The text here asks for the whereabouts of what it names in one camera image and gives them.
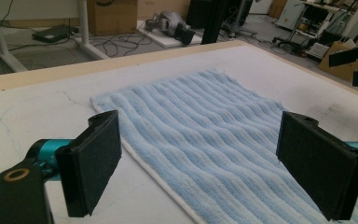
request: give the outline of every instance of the white table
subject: white table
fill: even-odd
[[[211,68],[358,140],[357,91],[233,41],[0,76],[0,172],[38,139],[77,137],[95,114],[94,94]],[[61,183],[46,186],[56,223],[193,222],[125,150],[92,217],[69,218]]]

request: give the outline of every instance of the table surface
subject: table surface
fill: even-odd
[[[0,76],[0,172],[38,139],[83,132],[96,113],[91,96],[206,69],[319,120],[342,140],[358,140],[358,91],[232,41]],[[46,187],[56,223],[193,222],[125,150],[92,217],[69,218],[61,183]]]

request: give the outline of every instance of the floor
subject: floor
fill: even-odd
[[[274,24],[276,20],[277,19],[266,15],[250,15],[247,18],[244,27],[257,32],[257,34],[250,35],[248,33],[243,33],[243,35],[237,35],[236,39],[245,41],[287,61],[296,63],[315,73],[354,88],[351,86],[351,83],[320,70],[318,68],[319,62],[304,56],[294,55],[291,53],[290,49],[275,47],[271,43],[273,37],[287,38],[290,35],[289,31],[283,30]],[[5,34],[5,40],[9,49],[11,49],[11,52],[29,70],[92,61],[88,55],[80,51],[77,47],[77,44],[74,41],[76,35],[73,35],[70,39],[60,41],[57,44],[47,45],[32,39],[32,33],[35,32],[34,29],[14,29],[6,27],[2,27],[1,29]],[[202,36],[202,31],[196,31],[196,35]],[[229,37],[225,35],[224,32],[222,32],[218,39],[218,41],[229,40]],[[308,41],[306,37],[301,35],[295,35],[293,40],[303,44]],[[140,34],[92,36],[90,38],[90,43],[110,57],[122,57],[152,51],[167,50]],[[12,71],[0,60],[0,75],[8,73],[12,73]]]

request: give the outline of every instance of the towel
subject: towel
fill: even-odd
[[[124,148],[196,222],[327,222],[275,155],[284,107],[233,78],[201,71],[91,102],[119,111]]]

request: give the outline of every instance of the blue striped towel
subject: blue striped towel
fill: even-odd
[[[283,106],[232,78],[204,71],[91,101],[119,110],[125,148],[197,222],[327,222],[275,155]]]

